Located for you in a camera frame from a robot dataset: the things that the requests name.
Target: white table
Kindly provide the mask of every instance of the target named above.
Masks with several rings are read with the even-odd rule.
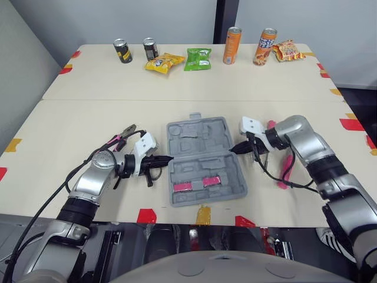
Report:
[[[281,121],[293,114],[302,114],[377,200],[377,157],[370,154],[365,132],[347,131],[340,124],[340,118],[352,113],[345,103],[45,100],[36,106],[17,132],[15,138],[22,140],[16,152],[0,157],[0,167],[8,168],[0,181],[0,213],[33,215],[74,166],[132,123],[154,135],[161,145],[157,154],[167,154],[166,124],[187,120],[190,113],[198,111],[203,118],[225,117],[234,144],[244,140],[238,133],[238,123],[243,115],[267,123],[270,119]],[[274,175],[277,175],[284,155],[283,152],[270,154],[269,170]],[[317,194],[303,189],[279,189],[257,163],[251,164],[250,156],[240,156],[239,160],[249,193],[242,199],[206,204],[211,207],[212,224],[234,225],[234,217],[241,215],[257,226],[326,226],[321,211],[323,201]],[[309,181],[299,162],[291,179],[298,183]],[[55,218],[66,198],[67,193],[62,191],[42,216]],[[199,207],[170,206],[164,169],[153,187],[147,187],[145,178],[138,177],[123,180],[117,190],[109,190],[95,219],[136,222],[140,208],[152,208],[158,223],[195,223]]]
[[[133,61],[122,64],[111,44],[82,45],[77,58],[68,62],[70,72],[61,74],[43,96],[44,100],[180,100],[180,101],[342,101],[330,90],[330,78],[320,75],[318,60],[278,62],[271,53],[265,66],[252,58],[256,44],[241,44],[236,62],[223,63],[224,44],[160,44],[164,52],[187,57],[187,48],[212,48],[211,70],[183,71],[174,66],[169,75],[144,69],[147,62],[141,44],[130,44]],[[301,52],[312,52],[297,44]]]

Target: orange can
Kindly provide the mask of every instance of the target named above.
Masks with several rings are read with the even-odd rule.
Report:
[[[242,30],[237,27],[230,27],[226,36],[225,50],[223,62],[227,65],[231,65],[236,60],[238,46],[241,41]]]
[[[260,36],[259,44],[253,63],[258,66],[263,66],[267,62],[267,58],[272,50],[272,45],[277,37],[277,30],[273,28],[265,28]]]

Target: chip bag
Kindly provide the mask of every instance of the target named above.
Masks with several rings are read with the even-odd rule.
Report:
[[[155,57],[155,59],[148,61],[145,65],[147,70],[154,70],[163,74],[167,74],[170,68],[178,65],[184,61],[184,57],[164,53],[164,55]]]
[[[275,52],[276,58],[279,62],[305,58],[305,55],[299,52],[294,45],[293,40],[286,40],[279,44],[275,44],[272,47],[272,50]]]
[[[185,71],[197,71],[211,69],[209,56],[211,48],[188,48]]]

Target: white wall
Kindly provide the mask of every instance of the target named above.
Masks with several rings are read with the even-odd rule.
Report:
[[[307,44],[338,87],[377,88],[376,0],[240,0],[243,43],[264,28]]]
[[[212,43],[216,0],[11,0],[64,65],[82,44]]]
[[[0,154],[59,70],[12,4],[0,0]]]

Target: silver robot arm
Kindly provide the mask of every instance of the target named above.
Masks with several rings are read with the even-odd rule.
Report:
[[[97,152],[72,188],[58,217],[47,227],[21,282],[41,282],[43,278],[74,281],[72,274],[80,275],[84,266],[86,256],[81,247],[90,237],[90,225],[103,195],[114,187],[119,177],[145,175],[151,186],[149,170],[164,167],[172,159],[151,156],[156,149],[153,136],[146,133],[135,143],[132,154]]]
[[[259,121],[243,117],[240,131],[262,141],[262,151],[292,147],[321,197],[329,200],[322,210],[337,240],[353,252],[361,271],[375,273],[377,205],[305,117],[291,116],[268,130]]]

